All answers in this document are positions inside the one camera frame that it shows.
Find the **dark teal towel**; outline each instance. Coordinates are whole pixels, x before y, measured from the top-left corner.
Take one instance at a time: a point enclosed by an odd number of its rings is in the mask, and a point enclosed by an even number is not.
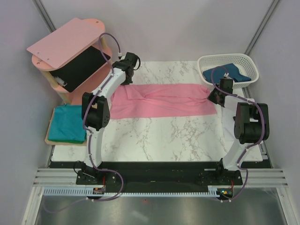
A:
[[[54,109],[48,140],[54,142],[83,143],[86,131],[81,119],[81,105],[62,105]]]
[[[229,77],[232,78],[235,82],[246,82],[246,81],[251,81],[250,77],[244,76],[240,74],[239,69],[233,64],[227,64],[223,65],[229,73]],[[203,72],[203,76],[206,79],[207,82],[211,83],[211,72],[213,69],[205,70]],[[224,78],[225,70],[221,67],[218,67],[215,69],[214,74],[213,74],[213,79],[214,83],[220,83],[220,79]]]

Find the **black cable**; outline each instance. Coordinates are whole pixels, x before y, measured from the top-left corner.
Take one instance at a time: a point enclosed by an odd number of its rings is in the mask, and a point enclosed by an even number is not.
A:
[[[139,60],[139,66],[136,69],[133,69],[133,70],[138,70],[141,67],[141,59],[140,59],[140,57],[137,56],[137,59]]]
[[[73,170],[74,170],[74,172],[78,175],[78,173],[77,173],[76,170],[75,170],[75,165],[76,165],[77,162],[80,162],[80,163],[81,163],[81,161],[79,161],[79,160],[77,160],[76,162],[74,162]]]

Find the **white wall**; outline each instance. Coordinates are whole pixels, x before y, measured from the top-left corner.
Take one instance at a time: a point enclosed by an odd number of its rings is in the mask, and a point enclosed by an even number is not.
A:
[[[97,18],[143,61],[244,53],[272,0],[42,0],[58,28]],[[115,43],[109,40],[114,53]]]
[[[47,123],[59,98],[26,48],[49,34],[31,0],[0,7],[0,224],[20,224],[49,147]]]
[[[251,93],[269,105],[272,163],[284,169],[300,212],[300,1],[279,4],[251,53],[260,79]]]

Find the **basket rim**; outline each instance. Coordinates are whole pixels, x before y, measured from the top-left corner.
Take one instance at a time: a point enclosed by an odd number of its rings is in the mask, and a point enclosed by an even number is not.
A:
[[[251,83],[256,82],[258,80],[258,78],[259,78],[259,73],[258,73],[257,67],[256,67],[255,63],[253,62],[253,60],[252,60],[252,58],[250,56],[242,54],[242,53],[229,53],[229,54],[216,54],[216,55],[204,55],[204,56],[201,56],[198,59],[198,61],[197,61],[197,67],[198,67],[198,72],[200,74],[200,78],[202,79],[202,81],[204,81],[204,83],[207,84],[207,85],[213,86],[212,83],[209,83],[208,81],[206,81],[204,79],[203,74],[202,74],[201,69],[200,69],[200,63],[199,63],[200,60],[205,59],[207,57],[211,57],[211,56],[233,56],[233,55],[235,55],[235,56],[242,56],[242,57],[246,58],[247,60],[249,60],[250,63],[252,63],[252,65],[254,65],[254,70],[256,72],[256,78],[254,80],[244,81],[244,82],[234,82],[233,86],[236,86],[236,85],[246,85],[246,84],[249,85]]]

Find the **table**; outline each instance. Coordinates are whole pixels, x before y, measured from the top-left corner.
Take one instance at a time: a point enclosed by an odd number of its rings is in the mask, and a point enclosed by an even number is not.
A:
[[[201,84],[196,61],[142,62],[134,84]],[[242,89],[235,94],[243,96]],[[103,161],[219,161],[233,142],[226,142],[222,111],[205,116],[110,120],[102,143]],[[52,161],[83,161],[83,146],[55,146]],[[245,161],[262,161],[258,146]]]

